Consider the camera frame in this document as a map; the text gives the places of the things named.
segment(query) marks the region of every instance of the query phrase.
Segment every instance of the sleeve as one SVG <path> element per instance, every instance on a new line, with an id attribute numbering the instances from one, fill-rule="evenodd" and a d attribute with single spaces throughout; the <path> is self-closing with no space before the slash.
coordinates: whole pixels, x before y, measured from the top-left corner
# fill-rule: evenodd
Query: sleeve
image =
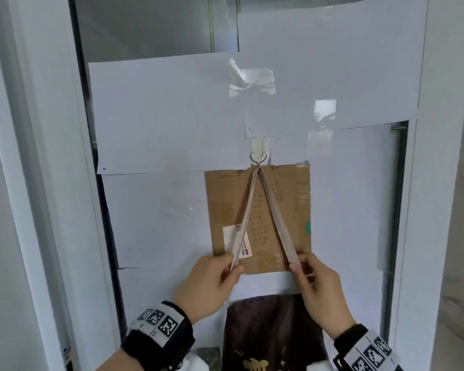
<path id="1" fill-rule="evenodd" d="M 186 314 L 167 301 L 145 310 L 129 330 L 122 349 L 144 371 L 178 369 L 194 344 L 192 324 Z"/>
<path id="2" fill-rule="evenodd" d="M 356 324 L 336 338 L 339 371 L 402 371 L 399 356 L 374 330 Z"/>

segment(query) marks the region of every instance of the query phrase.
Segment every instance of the right hand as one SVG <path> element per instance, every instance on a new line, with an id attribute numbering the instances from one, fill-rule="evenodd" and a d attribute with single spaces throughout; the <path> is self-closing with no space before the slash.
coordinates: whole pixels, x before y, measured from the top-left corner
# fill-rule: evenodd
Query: right hand
<path id="1" fill-rule="evenodd" d="M 304 305 L 311 318 L 335 340 L 356 324 L 347 307 L 340 276 L 313 253 L 299 254 L 302 269 L 295 264 L 289 268 L 302 294 Z M 304 273 L 313 273 L 311 284 Z"/>

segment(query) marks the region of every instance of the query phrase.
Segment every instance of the door frame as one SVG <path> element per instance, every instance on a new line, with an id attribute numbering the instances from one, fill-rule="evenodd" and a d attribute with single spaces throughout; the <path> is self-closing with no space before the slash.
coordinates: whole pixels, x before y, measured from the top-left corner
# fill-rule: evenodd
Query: door frame
<path id="1" fill-rule="evenodd" d="M 119 347 L 120 335 L 69 3 L 8 3 L 15 37 L 9 43 L 27 91 L 73 340 L 80 368 L 94 370 Z M 4 112 L 9 106 L 0 102 Z M 430 367 L 463 122 L 464 0 L 429 0 L 418 118 L 408 130 L 390 325 L 390 345 L 407 371 Z M 11 133 L 0 130 L 3 137 Z M 2 145 L 4 170 L 13 169 L 20 156 L 6 155 Z M 9 192 L 17 185 L 7 180 Z M 30 284 L 33 278 L 28 271 Z"/>

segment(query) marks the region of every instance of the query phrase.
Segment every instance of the label sticker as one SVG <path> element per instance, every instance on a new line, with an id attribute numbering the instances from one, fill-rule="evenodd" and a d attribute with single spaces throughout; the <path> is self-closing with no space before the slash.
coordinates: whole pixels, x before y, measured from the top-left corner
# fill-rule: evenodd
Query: label sticker
<path id="1" fill-rule="evenodd" d="M 230 225 L 223 227 L 223 243 L 225 244 L 225 251 L 232 253 L 235 237 L 239 234 L 241 225 Z M 241 250 L 239 251 L 239 259 L 249 258 L 253 256 L 247 232 L 244 232 L 244 239 L 242 240 Z"/>

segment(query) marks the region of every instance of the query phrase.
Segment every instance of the beige strap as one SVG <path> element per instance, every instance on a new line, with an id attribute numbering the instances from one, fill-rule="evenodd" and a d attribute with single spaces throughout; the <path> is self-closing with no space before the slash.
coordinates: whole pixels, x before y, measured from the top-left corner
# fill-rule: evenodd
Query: beige strap
<path id="1" fill-rule="evenodd" d="M 256 185 L 256 177 L 258 175 L 258 171 L 260 173 L 261 183 L 263 184 L 263 187 L 265 189 L 268 206 L 270 207 L 270 211 L 272 211 L 273 221 L 275 223 L 275 227 L 277 228 L 278 236 L 280 237 L 280 241 L 282 243 L 282 247 L 284 248 L 285 255 L 287 256 L 287 260 L 289 261 L 289 263 L 294 263 L 297 266 L 300 266 L 301 262 L 299 261 L 299 257 L 297 256 L 296 250 L 294 249 L 294 245 L 292 244 L 291 235 L 289 234 L 289 230 L 287 229 L 284 219 L 282 218 L 282 214 L 280 213 L 280 209 L 278 208 L 277 201 L 275 200 L 272 190 L 268 185 L 268 181 L 264 172 L 261 170 L 261 167 L 258 167 L 254 169 L 253 176 L 251 177 L 251 185 L 249 187 L 249 198 L 247 200 L 246 212 L 244 213 L 244 218 L 242 219 L 241 230 L 239 231 L 238 237 L 235 237 L 234 246 L 232 248 L 234 258 L 232 260 L 231 267 L 235 267 L 239 258 L 241 243 L 244 239 L 244 233 L 246 232 L 247 224 L 249 222 L 249 215 L 251 213 L 254 186 Z"/>

